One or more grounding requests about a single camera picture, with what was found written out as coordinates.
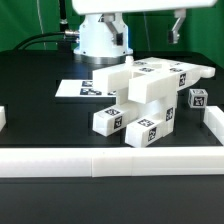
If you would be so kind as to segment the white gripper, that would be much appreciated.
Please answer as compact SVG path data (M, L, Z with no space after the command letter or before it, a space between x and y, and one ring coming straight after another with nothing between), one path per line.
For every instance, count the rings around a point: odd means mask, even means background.
M79 15L99 14L102 21L112 33L114 45L123 45L123 33L118 31L120 13L144 12L160 10L176 10L174 17L176 22L168 31L168 43L177 44L180 38L179 30L185 21L186 10L189 8L212 7L218 0L71 0L73 9Z

